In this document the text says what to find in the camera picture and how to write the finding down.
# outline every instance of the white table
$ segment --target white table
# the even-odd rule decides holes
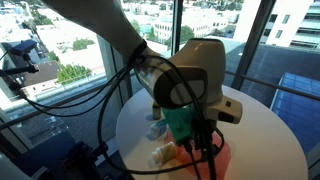
[[[306,180],[307,163],[302,148],[285,123],[270,109],[248,95],[223,87],[223,93],[243,105],[240,124],[219,122],[218,127],[231,148],[225,180]],[[116,139],[120,155],[130,169],[155,170],[148,166],[148,155],[163,145],[147,138],[152,120],[152,98],[145,91],[136,93],[122,108]],[[171,160],[163,168],[179,165]],[[195,179],[179,170],[154,176],[134,175],[135,179]]]

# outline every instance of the wire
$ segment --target wire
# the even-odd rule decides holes
[[[65,109],[65,108],[70,108],[70,107],[75,107],[81,104],[84,104],[86,102],[88,102],[89,100],[93,99],[94,97],[96,97],[98,94],[100,94],[106,87],[108,87],[110,85],[110,81],[113,81],[115,79],[115,77],[117,77],[120,73],[122,73],[121,71],[119,71],[119,73],[116,76],[113,76],[101,89],[99,89],[99,91],[97,91],[94,95],[92,95],[91,97],[89,97],[86,100],[83,100],[79,103],[76,104],[72,104],[72,105],[68,105],[68,106],[47,106],[47,105],[43,105],[43,104],[39,104],[35,101],[32,101],[30,99],[28,99],[27,97],[24,97],[24,99],[26,101],[31,101],[34,105],[40,106],[40,107],[44,107],[44,108],[49,108],[49,109]]]
[[[100,146],[100,149],[102,150],[102,154],[105,157],[106,161],[113,168],[115,168],[115,169],[117,169],[119,171],[123,171],[123,172],[130,173],[130,174],[150,175],[150,174],[161,174],[161,173],[168,173],[168,172],[171,172],[171,171],[176,171],[176,170],[183,169],[183,168],[186,168],[186,167],[191,166],[193,164],[200,163],[200,162],[203,162],[204,160],[206,160],[206,158],[202,158],[202,159],[199,159],[199,160],[197,160],[195,162],[183,164],[183,165],[176,166],[176,167],[169,168],[169,169],[156,170],[156,171],[137,171],[137,170],[126,169],[126,168],[122,168],[122,167],[114,164],[111,161],[111,159],[109,158],[108,154],[104,150],[105,149],[105,142],[102,139],[102,122],[103,122],[104,110],[105,110],[105,108],[106,108],[106,106],[108,104],[108,101],[109,101],[111,95],[113,94],[114,90],[118,87],[118,85],[125,78],[125,76],[131,71],[131,69],[133,69],[133,67],[128,68],[127,70],[125,70],[125,72],[123,72],[123,74],[116,80],[116,82],[114,82],[111,85],[111,87],[110,87],[110,89],[109,89],[109,91],[108,91],[108,93],[106,95],[107,97],[105,98],[105,100],[104,100],[104,102],[103,102],[103,104],[101,106],[101,111],[100,111],[99,119],[98,119],[97,134],[98,134],[99,146]]]
[[[167,61],[165,58],[162,58],[162,57],[159,57],[159,56],[141,56],[142,59],[145,59],[145,58],[160,58],[161,60],[164,60],[164,62],[166,62],[167,64],[169,64],[169,66],[175,71],[175,73],[178,75],[179,79],[182,81],[182,83],[184,84],[184,86],[186,87],[188,93],[190,94],[190,96],[192,97],[192,100],[196,106],[196,110],[200,116],[200,118],[203,120],[202,123],[203,123],[203,126],[202,127],[206,127],[206,125],[204,124],[204,116],[203,116],[203,113],[201,111],[201,108],[200,108],[200,104],[198,102],[198,99],[196,98],[194,92],[192,91],[191,87],[189,86],[189,84],[183,79],[183,77],[181,76],[180,72],[178,71],[178,69],[169,61]],[[107,93],[107,97],[105,98],[102,106],[101,106],[101,111],[100,111],[100,114],[99,114],[99,119],[98,119],[98,129],[97,129],[97,134],[98,134],[98,142],[99,142],[99,147],[100,149],[102,150],[102,154],[104,155],[106,161],[115,169],[118,169],[120,171],[124,171],[126,173],[131,173],[131,174],[140,174],[140,175],[150,175],[150,174],[161,174],[161,173],[167,173],[167,172],[171,172],[171,171],[175,171],[175,170],[179,170],[179,169],[182,169],[182,168],[185,168],[185,167],[188,167],[188,166],[191,166],[193,164],[197,164],[199,162],[203,162],[205,159],[207,158],[202,158],[200,160],[197,160],[195,162],[191,162],[191,163],[188,163],[188,164],[184,164],[184,165],[180,165],[180,166],[177,166],[177,167],[173,167],[173,168],[169,168],[169,169],[163,169],[163,170],[157,170],[157,171],[137,171],[137,170],[130,170],[130,169],[126,169],[126,168],[122,168],[122,167],[119,167],[118,165],[114,164],[111,159],[109,158],[109,156],[107,155],[107,153],[105,152],[104,150],[104,146],[105,146],[105,143],[103,142],[103,139],[102,139],[102,121],[103,121],[103,115],[104,115],[104,110],[108,104],[108,101],[113,93],[113,91],[116,89],[116,87],[120,84],[120,82],[122,81],[122,79],[124,79],[124,77],[130,72],[130,70],[133,69],[133,67],[129,68],[128,70],[126,70],[121,76],[119,79],[116,80],[116,82],[114,84],[111,85],[111,88],[109,89],[108,93]],[[206,142],[207,142],[207,150],[208,150],[208,158],[211,157],[212,161],[213,161],[213,152],[212,152],[212,147],[211,147],[211,141],[210,141],[210,138],[206,138],[205,139]],[[208,161],[208,164],[209,164],[209,170],[210,170],[210,176],[211,176],[211,179],[215,179],[216,176],[215,176],[215,167],[214,167],[214,163],[212,163],[212,161]]]
[[[113,77],[107,82],[106,86],[109,86],[110,83],[114,80],[114,78],[118,77],[121,73],[122,73],[122,71],[119,71],[115,76],[113,76]],[[24,99],[25,99],[32,107],[34,107],[36,110],[38,110],[38,111],[40,111],[40,112],[42,112],[42,113],[44,113],[44,114],[47,114],[47,115],[50,115],[50,116],[56,116],[56,117],[74,117],[74,116],[80,116],[80,115],[82,115],[82,114],[85,114],[85,113],[93,110],[94,108],[96,108],[96,107],[106,98],[106,95],[105,95],[97,104],[95,104],[95,105],[92,106],[91,108],[87,109],[86,111],[83,111],[83,112],[78,113],[78,114],[70,114],[70,115],[60,115],[60,114],[53,114],[53,113],[50,113],[50,112],[46,112],[45,110],[40,109],[39,107],[37,107],[37,105],[36,105],[33,101],[27,99],[26,96],[22,96],[22,98],[24,98]]]
[[[192,162],[195,162],[193,153],[191,152],[191,153],[189,153],[189,154],[190,154],[190,157],[191,157]],[[200,176],[200,173],[199,173],[199,169],[198,169],[198,167],[197,167],[197,164],[193,164],[193,168],[194,168],[194,170],[195,170],[195,172],[196,172],[197,179],[198,179],[198,180],[201,180],[201,176]]]
[[[9,53],[9,51],[6,51],[1,57],[0,57],[0,61]]]
[[[214,120],[208,120],[208,122],[212,122],[213,124],[216,124],[216,121]],[[220,131],[220,129],[214,125],[214,131],[217,132],[217,134],[220,136],[221,138],[221,144],[220,144],[220,147],[218,148],[217,152],[216,152],[216,156],[222,151],[222,148],[224,147],[224,144],[225,144],[225,140],[224,140],[224,136],[222,134],[222,132]]]
[[[192,153],[192,146],[190,145],[190,143],[188,141],[184,142],[183,146],[184,146],[185,150],[189,153],[189,155],[191,157],[191,161],[195,162],[194,156],[193,156],[193,153]],[[194,171],[196,172],[197,179],[201,180],[201,176],[200,176],[200,173],[199,173],[198,166],[196,164],[193,164],[193,168],[194,168]]]
[[[204,137],[204,143],[205,143],[206,148],[207,148],[210,179],[215,180],[216,179],[216,172],[215,172],[215,164],[214,164],[214,155],[213,155],[213,150],[212,150],[212,146],[211,146],[212,143],[211,143],[211,140],[210,140],[211,139],[211,134],[209,133],[208,127],[206,126],[205,118],[204,118],[202,109],[200,107],[200,104],[199,104],[199,101],[198,101],[196,95],[194,94],[194,92],[191,89],[190,85],[182,77],[182,75],[181,75],[180,71],[178,70],[178,68],[174,64],[172,64],[170,61],[168,61],[167,59],[165,59],[165,58],[163,58],[161,56],[155,56],[155,55],[145,55],[143,57],[145,57],[145,58],[156,58],[156,59],[159,59],[159,60],[165,62],[167,65],[170,66],[170,68],[172,68],[174,70],[174,72],[178,76],[179,80],[182,82],[182,84],[187,89],[189,95],[192,98],[192,102],[195,105],[197,114],[199,116],[200,128],[203,130],[203,133],[204,133],[203,137]]]

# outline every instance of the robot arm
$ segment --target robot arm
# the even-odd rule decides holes
[[[127,62],[140,55],[159,55],[143,46],[144,40],[126,19],[118,0],[42,1],[65,18],[107,40]],[[221,89],[226,63],[222,42],[191,39],[169,60],[190,84],[208,119],[239,123],[241,104],[230,98],[226,100]],[[158,59],[145,61],[135,72],[140,83],[162,107],[179,108],[191,102],[182,83],[174,78],[172,69]]]

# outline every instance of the building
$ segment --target building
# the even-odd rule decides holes
[[[59,55],[60,63],[63,65],[81,65],[92,71],[92,74],[104,73],[104,65],[98,42],[88,45],[86,49],[69,51]]]
[[[23,86],[23,91],[27,96],[34,96],[45,91],[58,87],[57,74],[59,66],[56,61],[50,61],[42,64],[34,65],[39,72],[23,73],[20,75],[20,82]]]
[[[97,41],[95,33],[68,20],[53,23],[54,25],[37,26],[37,33],[49,52],[64,53],[72,49],[74,41],[80,39]]]
[[[233,39],[246,42],[260,1],[245,1]],[[277,0],[260,42],[302,49],[320,49],[320,1]]]
[[[311,4],[290,47],[320,51],[320,1]]]
[[[261,43],[289,47],[312,0],[299,0],[290,3],[288,0],[278,0],[265,26]]]
[[[0,43],[0,54],[1,56],[10,50],[10,48],[20,44],[20,42],[5,42]],[[42,87],[37,87],[38,90],[44,91],[48,88],[43,85],[43,83],[56,79],[57,73],[58,73],[58,65],[56,62],[47,62],[43,63],[43,61],[40,60],[37,52],[35,49],[32,49],[29,53],[30,59],[32,64],[39,69],[39,72],[36,74],[30,74],[30,73],[20,73],[20,74],[14,74],[11,75],[11,77],[19,82],[23,88],[28,87],[28,89],[35,89],[35,84],[42,83]],[[20,56],[13,55],[11,53],[8,53],[1,61],[0,61],[0,69],[1,70],[7,70],[12,68],[22,68],[26,67],[28,64],[24,61],[24,59]],[[3,78],[0,77],[0,98],[2,102],[5,102],[2,104],[2,108],[4,107],[10,107],[12,106],[11,103],[16,99],[17,95],[12,92],[8,88],[8,84],[4,81]]]
[[[183,14],[181,26],[189,26],[195,37],[204,37],[214,29],[220,30],[227,27],[228,21],[228,17],[218,15],[212,10],[193,9]],[[164,43],[172,35],[172,16],[159,17],[154,21],[153,28],[159,42]]]

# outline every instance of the tree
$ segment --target tree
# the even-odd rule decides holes
[[[81,49],[87,49],[87,46],[91,44],[94,44],[94,41],[90,39],[80,39],[73,42],[72,47],[74,51],[78,51]]]
[[[230,11],[234,11],[236,9],[236,3],[232,2],[226,6],[226,8]]]
[[[186,42],[187,40],[194,38],[194,33],[189,26],[182,26],[181,27],[181,34],[180,34],[180,44]],[[167,39],[164,44],[168,47],[171,47],[172,36]]]
[[[147,37],[148,37],[147,39],[150,40],[150,41],[157,41],[158,40],[158,37],[154,34],[153,27],[151,28],[151,32],[148,33]]]
[[[240,11],[242,9],[242,4],[237,3],[236,4],[236,10]]]
[[[137,20],[134,19],[131,22],[131,26],[137,31],[137,33],[140,33],[140,25]]]
[[[156,0],[151,0],[151,3],[150,3],[151,5],[157,5],[157,2],[156,2]]]
[[[69,84],[91,75],[91,70],[80,65],[59,64],[58,82],[62,85]]]
[[[38,12],[37,9],[31,10],[31,15],[34,18],[34,23],[36,25],[50,25],[53,24],[51,19],[49,19],[47,16],[42,15]]]
[[[164,4],[164,3],[160,4],[159,10],[166,10],[166,9],[167,9],[166,4]]]
[[[48,57],[49,57],[49,59],[52,60],[52,61],[57,61],[57,60],[59,60],[58,56],[57,56],[56,53],[54,53],[53,51],[50,51],[50,52],[48,53]]]
[[[199,6],[199,7],[200,7],[201,4],[202,4],[201,2],[198,2],[198,1],[197,1],[197,2],[194,2],[194,3],[192,4],[192,6]]]

